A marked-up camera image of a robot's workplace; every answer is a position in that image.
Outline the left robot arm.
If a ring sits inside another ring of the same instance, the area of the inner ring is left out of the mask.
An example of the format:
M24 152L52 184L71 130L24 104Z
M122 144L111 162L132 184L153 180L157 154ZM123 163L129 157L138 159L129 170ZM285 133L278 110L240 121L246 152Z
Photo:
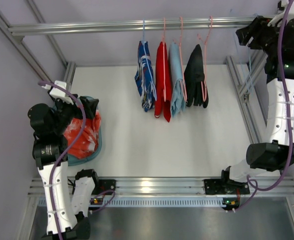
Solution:
M92 193L99 178L94 169L83 169L75 176L74 192L70 194L67 170L68 140L64 132L72 119L82 119L82 111L72 101L56 99L54 107L45 103L28 111L34 130L32 157L41 176L47 207L44 240L87 240L91 234L88 217Z

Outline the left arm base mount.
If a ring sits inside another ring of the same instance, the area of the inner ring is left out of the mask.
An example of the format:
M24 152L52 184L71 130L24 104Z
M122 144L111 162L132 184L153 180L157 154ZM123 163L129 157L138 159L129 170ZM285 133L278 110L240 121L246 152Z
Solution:
M98 184L95 187L93 194L98 195L100 193L105 193L105 195L110 196L113 194L113 191L116 189L117 180L114 178L99 178Z

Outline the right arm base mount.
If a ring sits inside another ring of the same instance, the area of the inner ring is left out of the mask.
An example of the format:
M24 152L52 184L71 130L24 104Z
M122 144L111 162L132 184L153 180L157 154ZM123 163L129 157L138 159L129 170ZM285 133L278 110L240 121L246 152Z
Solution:
M206 195L249 195L247 183L218 178L205 179L204 190Z

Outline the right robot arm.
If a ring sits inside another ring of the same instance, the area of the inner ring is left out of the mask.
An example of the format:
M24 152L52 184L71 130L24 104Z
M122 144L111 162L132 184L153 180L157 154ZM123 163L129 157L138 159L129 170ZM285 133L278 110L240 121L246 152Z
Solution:
M248 175L284 172L294 164L294 18L284 28L280 22L259 15L236 31L241 46L267 54L268 116L263 142L250 144L243 161L222 170L228 192L248 190Z

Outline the orange white trousers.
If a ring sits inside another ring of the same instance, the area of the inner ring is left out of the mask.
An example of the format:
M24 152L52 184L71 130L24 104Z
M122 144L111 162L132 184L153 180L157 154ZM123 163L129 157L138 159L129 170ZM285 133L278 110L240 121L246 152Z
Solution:
M68 141L68 146L72 144L77 135L79 134L82 127L83 120L73 118L71 123L66 128L64 132L64 137ZM101 127L101 115L99 110L96 110L96 115L94 119L86 119L84 130L75 144L68 150L68 154L76 157L78 160L83 160L85 158L93 155L100 146L99 140L99 130Z

